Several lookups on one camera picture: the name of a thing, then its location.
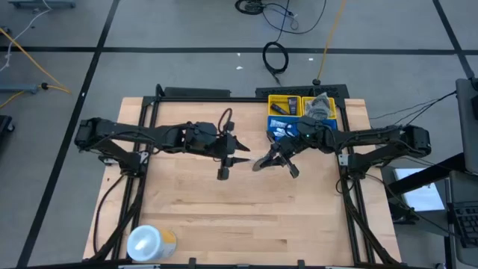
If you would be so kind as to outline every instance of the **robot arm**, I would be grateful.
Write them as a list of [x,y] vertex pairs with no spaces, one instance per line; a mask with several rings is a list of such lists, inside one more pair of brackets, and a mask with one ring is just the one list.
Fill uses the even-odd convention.
[[75,145],[82,151],[99,151],[101,161],[106,164],[117,162],[122,174],[127,176],[140,176],[144,173],[143,162],[148,153],[126,152],[115,144],[113,139],[144,143],[156,148],[155,153],[182,152],[220,159],[221,166],[217,178],[224,180],[229,177],[229,167],[249,160],[228,157],[234,154],[236,149],[249,151],[235,136],[231,135],[230,132],[233,129],[234,123],[231,121],[224,125],[222,131],[218,131],[213,123],[187,122],[174,126],[147,128],[92,118],[81,121]]
[[[297,136],[283,137],[273,143],[266,156],[254,164],[253,170],[287,165],[292,177],[296,178],[299,170],[291,163],[291,158],[312,148],[326,154],[335,152],[340,165],[347,167],[349,176],[363,179],[367,170],[375,164],[387,164],[405,155],[421,158],[431,153],[428,131],[417,126],[388,126],[382,129],[340,132],[325,126],[321,121],[304,116],[299,118],[297,130]],[[386,146],[366,154],[341,154],[342,149],[348,146],[379,144]]]

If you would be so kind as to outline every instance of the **yellow crate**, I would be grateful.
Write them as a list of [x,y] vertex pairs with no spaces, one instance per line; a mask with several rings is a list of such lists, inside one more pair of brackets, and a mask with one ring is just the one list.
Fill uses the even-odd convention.
[[[315,97],[302,97],[302,115],[305,115],[305,102],[314,100]],[[329,97],[330,103],[330,116],[327,118],[329,120],[336,120],[337,119],[337,111],[335,110],[335,100],[332,97]]]
[[[296,97],[297,98],[297,115],[282,115],[282,114],[279,114],[279,113],[275,112],[272,108],[270,108],[270,106],[272,104],[276,104],[279,107],[281,107],[282,109],[284,109],[285,111],[287,111],[288,113],[290,113],[289,103],[287,101],[287,98],[289,98],[289,97]],[[300,99],[300,96],[283,96],[283,95],[271,94],[271,95],[269,95],[267,106],[268,106],[268,110],[269,110],[269,115],[273,115],[273,116],[299,116],[300,117],[300,116],[302,116],[302,112],[303,112],[302,100]]]

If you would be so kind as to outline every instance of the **gray floor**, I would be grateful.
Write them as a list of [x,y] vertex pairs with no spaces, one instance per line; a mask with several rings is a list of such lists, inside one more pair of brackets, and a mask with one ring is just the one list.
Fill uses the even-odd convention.
[[[76,9],[54,10],[39,18],[19,42],[24,46],[96,46],[112,0],[77,2]],[[300,29],[313,24],[322,3],[291,2]],[[462,48],[477,49],[478,2],[441,3]],[[278,32],[261,16],[240,14],[233,4],[233,0],[121,0],[105,45],[261,48],[276,39]],[[339,5],[340,1],[329,0],[322,21],[312,32],[283,34],[280,43],[322,48]],[[0,25],[14,33],[33,16],[31,11],[0,2]],[[270,16],[280,23],[278,14]],[[0,46],[6,44],[0,38]],[[348,1],[331,47],[453,49],[431,0]],[[37,52],[32,56],[73,95],[56,90],[23,95],[0,111],[13,116],[17,127],[0,155],[0,212],[4,216],[0,219],[0,268],[16,265],[93,53]],[[291,54],[290,58],[288,70],[280,75],[282,84],[310,84],[322,56]],[[268,59],[272,65],[283,61],[279,54],[268,55]],[[467,59],[478,72],[478,56]],[[464,77],[455,55],[328,55],[322,79],[324,84],[347,84],[351,97],[366,100],[372,117],[443,96],[455,89],[457,78]],[[51,82],[18,52],[13,53],[10,68],[0,73],[0,81]],[[102,53],[80,118],[114,120],[123,97],[153,94],[157,83],[230,89],[233,96],[253,96],[257,87],[276,86],[256,53]],[[0,101],[8,96],[0,94]],[[372,125],[385,126],[399,118],[373,120]],[[438,103],[415,124],[430,131],[433,152],[427,160],[440,161],[462,151],[454,98]],[[419,167],[403,160],[393,165]],[[30,265],[81,259],[103,170],[94,155],[79,154],[70,145]],[[397,237],[403,261],[426,267],[444,261],[441,238],[409,227],[397,227]]]

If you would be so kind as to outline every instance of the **desk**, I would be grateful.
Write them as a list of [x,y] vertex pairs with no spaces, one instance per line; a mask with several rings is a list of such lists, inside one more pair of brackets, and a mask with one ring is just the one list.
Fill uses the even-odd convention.
[[[142,98],[124,98],[117,121],[137,125],[141,102]],[[346,99],[346,105],[350,128],[369,129],[364,100]],[[251,149],[235,156],[253,160],[233,166],[228,180],[216,180],[219,164],[201,156],[161,152],[150,160],[140,225],[171,229],[178,237],[173,257],[161,262],[187,264],[195,257],[198,264],[296,265],[304,259],[307,265],[353,265],[343,199],[335,191],[339,175],[334,155],[308,149],[295,156],[293,162],[300,169],[297,179],[285,167],[252,172],[254,160],[270,148],[266,103],[161,102],[157,125],[217,123],[226,108],[233,110],[233,133]],[[117,143],[132,150],[132,143]],[[360,146],[356,152],[373,149]],[[369,173],[380,176],[376,168]],[[118,176],[118,167],[106,167],[98,202]],[[383,185],[365,179],[361,186],[371,230],[400,260]],[[102,207],[99,246],[117,224],[124,188],[123,180]],[[93,255],[93,223],[91,227],[85,258]],[[120,258],[125,256],[129,231],[123,235]],[[361,260],[366,261],[363,237],[358,239]]]

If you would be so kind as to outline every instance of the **wooden table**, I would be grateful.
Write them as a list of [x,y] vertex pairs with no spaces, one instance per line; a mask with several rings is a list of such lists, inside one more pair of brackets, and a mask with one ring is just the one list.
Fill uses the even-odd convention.
[[[136,125],[142,98],[124,98],[118,122]],[[369,129],[363,99],[346,99],[352,130]],[[225,181],[216,179],[219,164],[209,158],[161,152],[149,163],[140,225],[171,229],[178,238],[175,254],[161,263],[198,264],[353,265],[342,196],[335,190],[338,165],[333,154],[307,149],[292,158],[300,175],[292,179],[286,167],[252,172],[254,161],[270,148],[266,138],[266,103],[162,102],[157,125],[187,121],[217,123],[226,108],[233,109],[234,134],[251,152],[236,157],[253,161],[236,164]],[[127,150],[132,143],[118,142]],[[373,146],[356,147],[368,152]],[[369,173],[380,177],[376,168]],[[106,167],[98,201],[119,177],[117,166]],[[385,190],[374,179],[361,181],[368,223],[392,257],[400,260]],[[117,225],[125,188],[123,180],[108,196],[99,221],[99,246]],[[84,257],[93,255],[92,234]],[[366,261],[363,237],[356,225],[361,260]],[[122,240],[120,257],[125,256]]]

